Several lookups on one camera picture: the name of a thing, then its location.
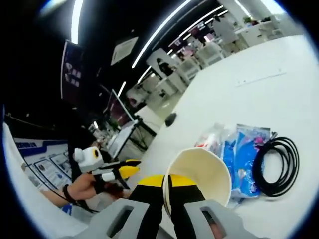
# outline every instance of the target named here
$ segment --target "black ceiling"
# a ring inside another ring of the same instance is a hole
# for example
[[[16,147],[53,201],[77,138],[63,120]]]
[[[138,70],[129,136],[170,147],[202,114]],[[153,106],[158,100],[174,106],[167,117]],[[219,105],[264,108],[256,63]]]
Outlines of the black ceiling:
[[[126,81],[124,92],[136,84],[147,68],[145,61],[153,46],[167,30],[192,8],[174,28],[157,44],[168,50],[168,45],[187,27],[220,4],[217,0],[193,0],[183,8],[158,34],[136,68],[132,63],[157,27],[185,0],[84,0],[78,32],[78,44],[85,50],[85,65],[90,71],[93,85],[103,84],[118,91]],[[71,19],[74,0],[68,0],[45,17],[36,16],[45,1],[33,1],[32,7],[25,5],[20,16],[15,18],[10,38],[9,98],[7,109],[39,113],[41,107],[52,105],[60,98],[60,69],[65,39],[71,38]],[[114,47],[123,39],[138,36],[131,55],[110,66]],[[102,67],[99,77],[98,69]],[[101,89],[92,87],[87,105],[92,110],[102,109],[106,102],[99,100]]]

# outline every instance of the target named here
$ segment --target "hand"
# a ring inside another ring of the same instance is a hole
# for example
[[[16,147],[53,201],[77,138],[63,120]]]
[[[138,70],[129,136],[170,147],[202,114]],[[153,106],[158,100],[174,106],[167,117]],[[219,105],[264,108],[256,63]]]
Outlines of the hand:
[[[68,193],[76,201],[93,198],[96,195],[94,182],[92,174],[84,173],[68,186]]]

